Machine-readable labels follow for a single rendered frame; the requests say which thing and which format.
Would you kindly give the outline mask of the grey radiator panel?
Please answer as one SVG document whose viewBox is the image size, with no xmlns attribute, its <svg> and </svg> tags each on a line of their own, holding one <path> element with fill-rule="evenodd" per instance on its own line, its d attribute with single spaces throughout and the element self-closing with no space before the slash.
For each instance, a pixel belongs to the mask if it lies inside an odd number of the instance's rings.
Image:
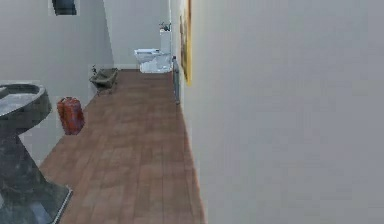
<svg viewBox="0 0 384 224">
<path fill-rule="evenodd" d="M 173 88 L 174 88 L 174 96 L 176 105 L 180 104 L 180 70 L 177 62 L 177 57 L 172 57 L 172 65 L 173 65 Z"/>
</svg>

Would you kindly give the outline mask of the white toilet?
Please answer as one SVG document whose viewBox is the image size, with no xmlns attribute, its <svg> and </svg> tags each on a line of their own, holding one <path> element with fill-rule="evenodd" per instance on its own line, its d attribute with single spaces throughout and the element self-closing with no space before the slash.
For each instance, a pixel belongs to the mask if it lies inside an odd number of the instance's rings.
<svg viewBox="0 0 384 224">
<path fill-rule="evenodd" d="M 134 55 L 142 73 L 167 73 L 171 66 L 171 32 L 161 29 L 159 48 L 135 49 Z"/>
</svg>

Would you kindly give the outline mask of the yellow framed wall picture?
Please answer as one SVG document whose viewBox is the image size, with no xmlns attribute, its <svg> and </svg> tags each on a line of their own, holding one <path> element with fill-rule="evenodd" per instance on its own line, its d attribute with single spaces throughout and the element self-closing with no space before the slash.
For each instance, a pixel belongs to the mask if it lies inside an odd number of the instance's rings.
<svg viewBox="0 0 384 224">
<path fill-rule="evenodd" d="M 184 78 L 186 84 L 190 86 L 192 81 L 191 0 L 180 0 L 180 41 Z"/>
</svg>

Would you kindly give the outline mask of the dark wall window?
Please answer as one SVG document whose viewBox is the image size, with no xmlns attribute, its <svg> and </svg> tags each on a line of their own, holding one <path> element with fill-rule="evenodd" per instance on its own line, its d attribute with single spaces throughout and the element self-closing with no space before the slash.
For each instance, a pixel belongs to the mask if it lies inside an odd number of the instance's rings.
<svg viewBox="0 0 384 224">
<path fill-rule="evenodd" d="M 75 0 L 52 0 L 52 5 L 56 16 L 77 14 Z"/>
</svg>

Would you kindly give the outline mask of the grey stone pedestal sink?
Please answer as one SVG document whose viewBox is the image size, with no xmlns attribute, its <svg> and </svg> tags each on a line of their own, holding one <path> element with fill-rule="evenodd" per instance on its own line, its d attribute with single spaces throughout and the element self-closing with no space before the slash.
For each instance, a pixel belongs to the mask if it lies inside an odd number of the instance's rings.
<svg viewBox="0 0 384 224">
<path fill-rule="evenodd" d="M 46 88 L 0 84 L 0 224 L 58 224 L 72 190 L 49 181 L 20 135 L 51 112 Z"/>
</svg>

